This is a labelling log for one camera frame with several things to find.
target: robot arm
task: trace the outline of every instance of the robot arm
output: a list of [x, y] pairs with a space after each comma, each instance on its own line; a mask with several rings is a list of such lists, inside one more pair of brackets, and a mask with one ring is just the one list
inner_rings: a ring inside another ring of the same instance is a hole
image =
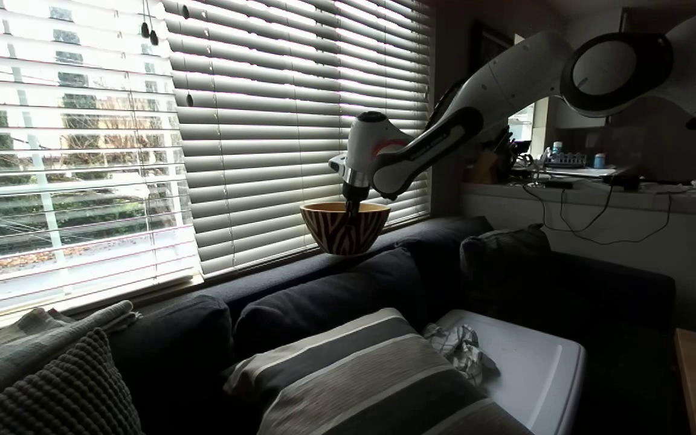
[[673, 101], [696, 116], [696, 17], [661, 35], [603, 35], [577, 52], [556, 32], [540, 32], [475, 71], [444, 113], [409, 140], [382, 113], [362, 113], [351, 128], [348, 154], [330, 159], [348, 200], [374, 188], [397, 198], [437, 158], [502, 127], [522, 106], [560, 94], [603, 116], [643, 94]]

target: window blinds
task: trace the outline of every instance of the window blinds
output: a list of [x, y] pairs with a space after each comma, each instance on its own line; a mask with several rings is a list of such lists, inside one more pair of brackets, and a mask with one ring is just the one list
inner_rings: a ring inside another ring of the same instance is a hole
[[0, 0], [0, 324], [198, 274], [169, 49], [143, 23], [167, 32], [147, 2]]
[[[360, 112], [426, 127], [429, 15], [400, 0], [165, 0], [206, 276], [314, 250], [299, 203], [337, 198], [329, 158]], [[428, 212], [428, 180], [389, 224]]]

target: dark gray sofa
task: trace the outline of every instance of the dark gray sofa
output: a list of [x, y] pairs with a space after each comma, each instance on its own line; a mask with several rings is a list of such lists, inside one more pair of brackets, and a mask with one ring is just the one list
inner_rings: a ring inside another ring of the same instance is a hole
[[[138, 307], [143, 319], [110, 345], [145, 434], [254, 434], [259, 408], [221, 391], [224, 368], [380, 307], [397, 307], [422, 330], [464, 307], [458, 245], [490, 229], [484, 217], [434, 217], [380, 237], [356, 258], [316, 253]], [[682, 434], [684, 420], [670, 418], [678, 406], [673, 284], [566, 253], [550, 258], [549, 286], [574, 311], [549, 330], [588, 348], [574, 434]], [[543, 311], [507, 319], [545, 330]]]

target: sofa armrest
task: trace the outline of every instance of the sofa armrest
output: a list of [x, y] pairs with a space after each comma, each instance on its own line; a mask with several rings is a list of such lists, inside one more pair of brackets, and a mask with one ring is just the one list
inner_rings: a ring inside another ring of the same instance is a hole
[[597, 319], [619, 319], [656, 332], [673, 330], [677, 286], [670, 276], [609, 262], [554, 253], [550, 281], [588, 305]]

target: bowl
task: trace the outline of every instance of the bowl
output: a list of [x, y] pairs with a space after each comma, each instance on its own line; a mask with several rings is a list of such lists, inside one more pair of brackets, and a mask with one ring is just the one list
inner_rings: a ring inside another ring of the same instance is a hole
[[312, 200], [299, 206], [302, 221], [318, 250], [335, 256], [364, 253], [382, 232], [392, 209], [362, 200], [357, 216], [345, 216], [345, 200]]

